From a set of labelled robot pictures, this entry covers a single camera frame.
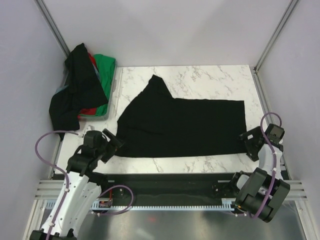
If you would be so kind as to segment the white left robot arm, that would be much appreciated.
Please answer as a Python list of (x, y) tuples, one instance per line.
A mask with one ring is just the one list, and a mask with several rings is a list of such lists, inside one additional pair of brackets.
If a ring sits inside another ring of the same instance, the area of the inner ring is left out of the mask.
[(31, 240), (75, 240), (92, 204), (110, 191), (107, 176), (94, 170), (98, 162), (106, 163), (121, 148), (123, 142), (109, 130), (89, 130), (67, 162), (64, 182), (53, 209), (39, 230), (33, 230)]

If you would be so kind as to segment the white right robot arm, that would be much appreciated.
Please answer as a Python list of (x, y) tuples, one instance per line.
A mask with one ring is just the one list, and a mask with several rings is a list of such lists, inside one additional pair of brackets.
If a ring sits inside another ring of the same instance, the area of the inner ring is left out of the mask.
[(259, 164), (252, 173), (236, 173), (229, 184), (230, 193), (236, 197), (235, 204), (266, 223), (274, 218), (291, 189), (280, 170), (284, 134), (282, 127), (272, 123), (266, 131), (258, 126), (241, 134), (246, 155)]

